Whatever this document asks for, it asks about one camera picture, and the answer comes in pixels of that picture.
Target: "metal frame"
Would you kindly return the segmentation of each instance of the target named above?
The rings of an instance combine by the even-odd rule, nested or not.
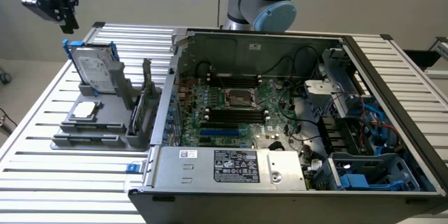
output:
[[[171,36],[175,28],[143,25],[106,24],[94,28],[86,41],[106,42],[114,40],[126,63],[126,75],[134,84],[143,82],[139,64],[150,57],[159,62],[154,77],[157,85],[165,85],[165,72],[174,55]],[[405,93],[419,88],[431,93],[422,80],[407,71],[409,64],[379,35],[354,35],[354,40],[383,80],[399,98],[405,109],[419,124],[434,120],[431,108],[438,110],[437,98],[426,97],[427,102],[402,100]],[[389,62],[403,62],[405,67],[387,68]],[[47,139],[58,127],[67,108],[78,97],[79,77],[67,62],[58,76],[50,83],[25,117],[11,138],[0,149],[0,222],[59,223],[77,221],[82,223],[145,223],[123,188],[138,185],[142,175],[126,175],[126,164],[143,161],[146,152],[93,152],[54,151]],[[448,142],[443,138],[430,137],[425,132],[438,154],[448,162]],[[429,223],[429,215],[410,219],[406,223]],[[448,211],[433,218],[448,218]]]

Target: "small circuit board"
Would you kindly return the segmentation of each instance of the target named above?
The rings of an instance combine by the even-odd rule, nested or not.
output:
[[[182,146],[269,148],[281,141],[289,146],[298,124],[294,99],[285,93],[283,82],[262,79],[245,87],[229,80],[217,87],[205,79],[187,78],[179,86],[183,108]]]

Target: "power supply label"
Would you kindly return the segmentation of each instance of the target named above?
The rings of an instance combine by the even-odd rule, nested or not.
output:
[[[218,151],[214,179],[222,183],[261,183],[257,151]]]

